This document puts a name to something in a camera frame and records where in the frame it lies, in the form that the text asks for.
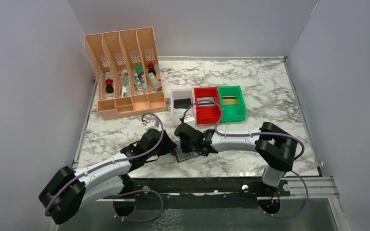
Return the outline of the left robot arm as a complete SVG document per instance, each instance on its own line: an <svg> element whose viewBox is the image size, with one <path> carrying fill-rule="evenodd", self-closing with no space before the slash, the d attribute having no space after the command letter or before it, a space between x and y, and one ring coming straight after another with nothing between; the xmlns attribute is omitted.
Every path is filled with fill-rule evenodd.
<svg viewBox="0 0 370 231"><path fill-rule="evenodd" d="M45 216L62 224L82 206L98 199L112 195L129 196L135 186L128 174L150 158L170 154L176 147L165 131L151 128L140 140L105 161L76 170L68 166L59 169L39 194Z"/></svg>

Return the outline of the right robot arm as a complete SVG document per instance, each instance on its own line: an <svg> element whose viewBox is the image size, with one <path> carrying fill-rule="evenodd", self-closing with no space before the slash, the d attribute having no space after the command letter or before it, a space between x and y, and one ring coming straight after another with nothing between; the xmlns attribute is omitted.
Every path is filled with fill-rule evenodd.
<svg viewBox="0 0 370 231"><path fill-rule="evenodd" d="M267 162L259 182L259 191L266 196L276 192L283 175L292 171L297 147L303 146L299 139L270 122L264 122L253 131L233 132L216 128L201 132L181 123L174 134L180 139L183 153L196 152L208 156L226 151L257 152Z"/></svg>

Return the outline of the brown leather card holder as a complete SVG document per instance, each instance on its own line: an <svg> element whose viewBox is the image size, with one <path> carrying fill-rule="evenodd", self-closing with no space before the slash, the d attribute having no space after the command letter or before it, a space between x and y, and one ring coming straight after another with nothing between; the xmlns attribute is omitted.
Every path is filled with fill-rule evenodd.
<svg viewBox="0 0 370 231"><path fill-rule="evenodd" d="M187 161L187 160L190 160L190 159L193 159L193 158L196 158L196 157L200 156L196 152L188 152L188 153L182 152L180 141L176 141L175 145L176 145L176 147L171 152L171 155L176 158L177 163L184 162L184 161Z"/></svg>

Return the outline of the white plastic bin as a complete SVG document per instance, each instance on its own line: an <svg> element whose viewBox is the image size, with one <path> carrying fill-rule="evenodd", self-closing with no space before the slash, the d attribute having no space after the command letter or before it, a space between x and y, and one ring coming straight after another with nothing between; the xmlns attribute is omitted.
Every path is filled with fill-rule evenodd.
<svg viewBox="0 0 370 231"><path fill-rule="evenodd" d="M177 126L181 123L181 118L183 117L183 113L186 111L186 109L174 109L173 107L173 100L175 99L184 99L184 98L190 98L192 100L192 103L195 101L194 97L194 89L193 88L185 88L185 89L171 89L171 119L172 124L174 126ZM192 115L196 120L196 107L193 105L192 108L190 108L185 115Z"/></svg>

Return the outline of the green plastic bin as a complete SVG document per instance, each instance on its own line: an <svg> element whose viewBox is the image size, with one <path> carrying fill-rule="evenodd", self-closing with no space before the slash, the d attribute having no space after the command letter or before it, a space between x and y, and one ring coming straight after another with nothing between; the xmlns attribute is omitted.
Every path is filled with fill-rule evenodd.
<svg viewBox="0 0 370 231"><path fill-rule="evenodd" d="M246 105L241 86L218 86L222 123L241 122L246 118Z"/></svg>

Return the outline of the orange desk organizer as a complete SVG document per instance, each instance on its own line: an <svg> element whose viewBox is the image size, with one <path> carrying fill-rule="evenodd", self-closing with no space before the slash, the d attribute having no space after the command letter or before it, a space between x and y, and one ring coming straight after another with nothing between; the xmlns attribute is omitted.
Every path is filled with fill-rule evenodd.
<svg viewBox="0 0 370 231"><path fill-rule="evenodd" d="M84 48L98 84L98 113L103 120L166 110L165 95L155 91L147 74L162 84L153 27L89 34ZM107 94L105 80L113 80Z"/></svg>

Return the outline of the red plastic bin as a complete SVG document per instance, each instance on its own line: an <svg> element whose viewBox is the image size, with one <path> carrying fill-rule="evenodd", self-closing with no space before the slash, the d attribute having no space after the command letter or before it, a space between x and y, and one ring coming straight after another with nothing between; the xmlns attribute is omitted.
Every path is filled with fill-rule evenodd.
<svg viewBox="0 0 370 231"><path fill-rule="evenodd" d="M220 104L217 87L194 88L195 101L210 100ZM212 102L199 102L196 105L197 124L215 124L221 115L220 109Z"/></svg>

